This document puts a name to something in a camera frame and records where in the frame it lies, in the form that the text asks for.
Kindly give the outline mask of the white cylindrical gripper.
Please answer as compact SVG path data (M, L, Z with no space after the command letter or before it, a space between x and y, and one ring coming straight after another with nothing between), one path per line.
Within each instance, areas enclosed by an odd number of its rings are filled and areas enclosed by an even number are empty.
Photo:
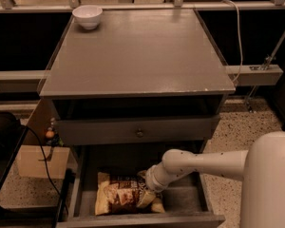
M137 175L145 180L146 186L149 189L142 191L139 201L136 204L137 208L143 209L155 199L156 193L162 192L171 182L181 177L181 170L179 168L168 168L163 162L160 162L151 166L147 171L139 171Z

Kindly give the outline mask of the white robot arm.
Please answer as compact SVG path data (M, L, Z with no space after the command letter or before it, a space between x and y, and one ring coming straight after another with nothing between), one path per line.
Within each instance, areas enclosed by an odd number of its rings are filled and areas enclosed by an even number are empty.
M247 150L194 154L171 149L147 169L145 183L160 193L193 172L241 181L240 228L285 228L285 132L259 137Z

